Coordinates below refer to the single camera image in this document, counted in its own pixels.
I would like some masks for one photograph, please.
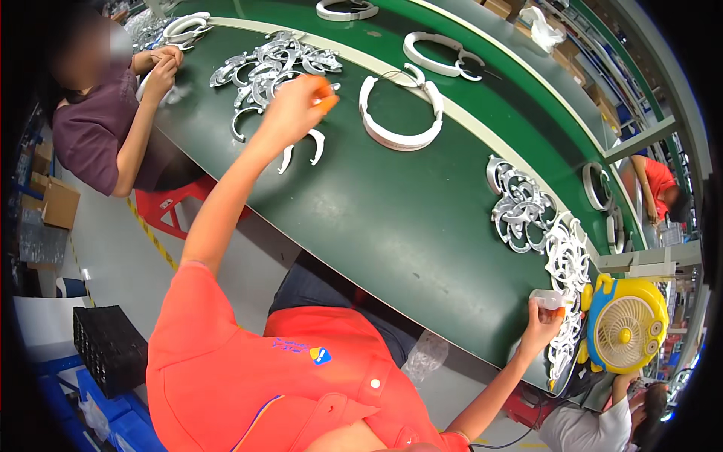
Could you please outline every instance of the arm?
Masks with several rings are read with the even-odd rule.
[[[653,198],[653,192],[650,190],[650,183],[648,181],[648,174],[645,172],[645,166],[648,163],[648,158],[642,155],[631,155],[630,162],[633,164],[636,176],[640,181],[640,186],[643,189],[643,198],[645,198],[645,208],[648,214],[648,219],[653,222],[658,218],[658,213],[655,208],[655,198]]]
[[[612,381],[612,405],[616,405],[617,402],[628,397],[628,386],[635,379],[640,377],[640,371],[620,374]]]
[[[312,106],[314,98],[322,98]],[[284,85],[244,152],[211,191],[186,238],[181,265],[198,261],[216,276],[246,199],[261,171],[286,147],[321,121],[338,102],[323,77],[299,77]]]
[[[183,62],[183,52],[181,52],[181,49],[176,46],[164,46],[155,50],[146,50],[135,54],[131,60],[130,69],[135,75],[146,75],[166,55],[170,55],[176,60],[177,67],[181,66]]]
[[[148,146],[148,137],[150,136],[150,129],[153,127],[155,110],[158,108],[158,103],[173,86],[175,75],[176,60],[172,56],[165,56],[148,75],[148,77],[152,78],[148,80],[143,99],[141,99],[138,111],[136,111],[133,118],[131,129],[128,131],[126,140],[116,157],[118,180],[111,193],[113,196],[126,197],[130,195],[135,178],[138,175],[138,169],[141,162],[143,162],[143,157],[145,157],[145,148]]]
[[[480,436],[501,410],[529,365],[560,331],[565,316],[564,308],[548,311],[538,308],[537,302],[530,300],[528,310],[527,329],[512,360],[452,421],[447,432],[460,433],[468,442]]]

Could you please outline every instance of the gray floor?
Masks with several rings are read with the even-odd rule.
[[[120,305],[138,331],[149,338],[174,274],[171,266],[146,236],[125,200],[95,192],[68,171],[60,177],[75,186],[81,197],[71,234],[74,253],[69,243],[58,276],[86,279],[98,306]],[[199,207],[195,200],[181,203],[182,226],[187,227]],[[183,241],[161,231],[153,233],[178,262]],[[299,251],[296,244],[255,214],[237,226],[218,283],[243,328],[261,334],[273,295]],[[44,291],[52,290],[53,281],[52,275],[41,278]],[[452,346],[445,364],[419,385],[434,425],[445,428],[496,374],[492,366]],[[138,392],[143,396],[145,389]],[[526,427],[499,415],[482,440],[499,445],[525,431]],[[532,432],[507,450],[530,448],[547,449]]]

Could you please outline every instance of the red plastic stool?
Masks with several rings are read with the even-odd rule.
[[[542,425],[545,418],[557,408],[556,403],[550,403],[542,407],[542,415],[540,414],[539,406],[533,406],[525,399],[523,393],[523,385],[521,383],[517,385],[514,391],[510,394],[505,404],[502,405],[502,409],[507,413],[507,417],[515,422],[519,422],[527,427],[532,427],[537,421],[536,428]]]
[[[206,175],[201,179],[198,179],[196,182],[179,189],[169,190],[167,192],[146,193],[136,190],[136,209],[138,209],[138,215],[140,215],[150,226],[153,226],[159,231],[163,231],[167,234],[178,237],[179,239],[185,240],[188,233],[184,232],[179,225],[179,219],[176,214],[176,204],[188,196],[194,197],[200,201],[206,201],[206,198],[215,186],[216,180],[214,180],[211,176]],[[173,222],[172,225],[161,220],[161,218],[167,213],[171,214],[171,222]],[[251,210],[248,207],[244,207],[239,220],[243,220],[250,213]]]

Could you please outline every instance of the hand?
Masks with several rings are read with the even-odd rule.
[[[181,63],[183,62],[183,52],[181,52],[181,49],[178,48],[178,46],[164,46],[152,51],[148,51],[148,56],[150,57],[150,60],[153,62],[153,64],[158,64],[158,62],[162,60],[163,57],[166,55],[171,55],[175,58],[176,67],[181,66]]]
[[[254,137],[273,141],[278,152],[309,133],[337,102],[339,97],[324,77],[300,75],[276,92]]]
[[[658,226],[660,220],[658,218],[658,210],[655,208],[655,205],[646,205],[645,211],[648,214],[648,220],[650,220],[650,224],[652,224],[653,226]]]
[[[560,332],[560,326],[565,319],[565,308],[546,310],[539,307],[535,299],[530,299],[527,307],[530,318],[517,351],[531,361]]]
[[[619,374],[619,375],[615,376],[615,381],[616,382],[619,381],[621,384],[623,384],[623,383],[627,384],[627,383],[632,383],[633,381],[637,380],[641,376],[642,376],[642,374],[641,374],[640,370],[634,370],[630,373]]]
[[[176,68],[175,58],[165,55],[148,74],[143,100],[159,103],[176,81]]]

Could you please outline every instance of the jeans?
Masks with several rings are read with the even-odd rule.
[[[424,329],[368,294],[354,306],[355,292],[349,280],[303,252],[274,295],[269,315],[300,306],[354,309],[379,331],[397,367],[402,367]]]

